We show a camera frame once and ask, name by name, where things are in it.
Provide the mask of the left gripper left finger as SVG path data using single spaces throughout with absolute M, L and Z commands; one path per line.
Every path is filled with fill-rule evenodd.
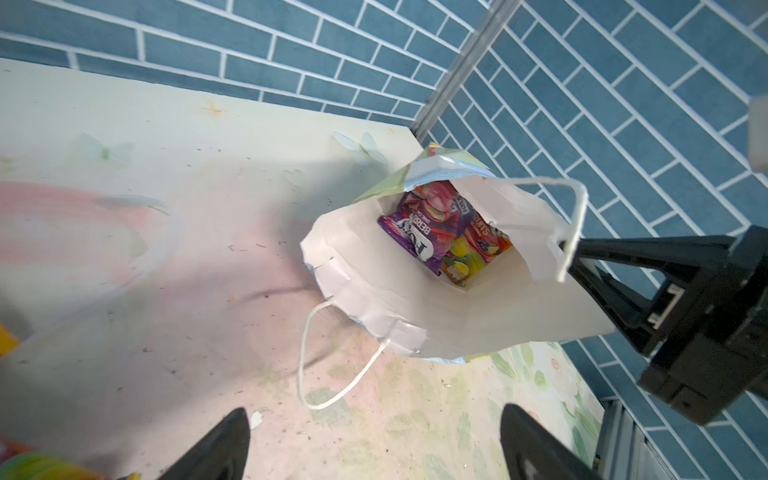
M 232 410 L 159 480 L 241 480 L 248 458 L 251 430 L 243 407 Z

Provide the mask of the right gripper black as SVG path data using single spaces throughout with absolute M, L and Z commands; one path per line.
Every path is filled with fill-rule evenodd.
M 767 230 L 585 239 L 570 275 L 649 360 L 638 381 L 697 425 L 767 393 Z

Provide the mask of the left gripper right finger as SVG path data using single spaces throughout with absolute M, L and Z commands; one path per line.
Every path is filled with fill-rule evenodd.
M 511 479 L 599 479 L 594 470 L 516 404 L 504 406 L 500 444 Z

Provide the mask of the illustrated paper gift bag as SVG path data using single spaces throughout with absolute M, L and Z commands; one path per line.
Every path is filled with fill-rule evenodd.
M 435 275 L 377 223 L 416 187 L 448 181 L 512 247 L 465 287 Z M 570 275 L 588 192 L 545 178 L 575 196 L 569 218 L 532 195 L 535 179 L 499 178 L 468 152 L 431 145 L 352 204 L 320 216 L 301 241 L 325 306 L 377 339 L 381 350 L 447 363 L 529 341 L 569 341 L 614 327 Z

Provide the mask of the lemon fruit candy packet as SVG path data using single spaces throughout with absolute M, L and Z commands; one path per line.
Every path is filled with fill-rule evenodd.
M 108 480 L 101 472 L 1 440 L 1 480 Z

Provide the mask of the yellow corn chips packet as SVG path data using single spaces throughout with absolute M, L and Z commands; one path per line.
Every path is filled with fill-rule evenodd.
M 0 326 L 0 356 L 5 356 L 15 350 L 20 341 L 4 326 Z

